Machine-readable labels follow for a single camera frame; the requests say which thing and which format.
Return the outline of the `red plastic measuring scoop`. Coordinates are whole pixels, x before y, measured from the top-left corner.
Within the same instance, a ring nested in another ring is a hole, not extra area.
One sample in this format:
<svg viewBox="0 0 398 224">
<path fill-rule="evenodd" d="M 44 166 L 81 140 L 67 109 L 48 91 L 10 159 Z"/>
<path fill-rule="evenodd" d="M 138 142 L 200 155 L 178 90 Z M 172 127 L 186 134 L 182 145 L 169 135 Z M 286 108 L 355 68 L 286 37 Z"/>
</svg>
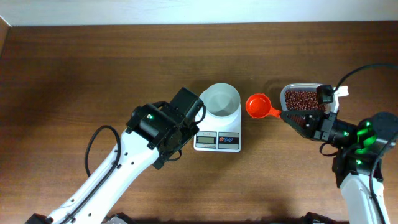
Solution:
<svg viewBox="0 0 398 224">
<path fill-rule="evenodd" d="M 280 119 L 281 110 L 273 108 L 270 99 L 263 93 L 255 93 L 246 100 L 246 111 L 253 119 L 262 119 L 273 116 Z"/>
</svg>

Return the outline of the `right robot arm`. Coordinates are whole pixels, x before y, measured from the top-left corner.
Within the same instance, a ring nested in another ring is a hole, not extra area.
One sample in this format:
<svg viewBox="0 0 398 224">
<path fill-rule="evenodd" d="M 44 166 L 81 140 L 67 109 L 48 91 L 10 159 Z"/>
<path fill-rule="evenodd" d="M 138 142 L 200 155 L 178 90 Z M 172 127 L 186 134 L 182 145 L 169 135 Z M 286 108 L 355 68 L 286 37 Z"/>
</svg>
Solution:
<svg viewBox="0 0 398 224">
<path fill-rule="evenodd" d="M 350 223 L 389 223 L 381 166 L 383 155 L 396 145 L 396 115 L 380 112 L 357 125 L 321 110 L 283 111 L 280 117 L 302 137 L 336 148 L 332 171 Z"/>
</svg>

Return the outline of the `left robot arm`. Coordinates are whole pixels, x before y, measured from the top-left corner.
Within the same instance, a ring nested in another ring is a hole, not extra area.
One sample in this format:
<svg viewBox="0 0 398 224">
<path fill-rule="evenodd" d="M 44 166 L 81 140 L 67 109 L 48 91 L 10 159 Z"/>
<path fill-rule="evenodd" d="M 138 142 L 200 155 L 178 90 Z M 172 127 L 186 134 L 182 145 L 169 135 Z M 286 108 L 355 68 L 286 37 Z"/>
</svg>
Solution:
<svg viewBox="0 0 398 224">
<path fill-rule="evenodd" d="M 116 145 L 86 182 L 50 215 L 33 214 L 28 223 L 101 223 L 127 188 L 149 166 L 160 169 L 199 131 L 195 116 L 203 101 L 181 88 L 171 102 L 138 106 L 115 134 Z"/>
</svg>

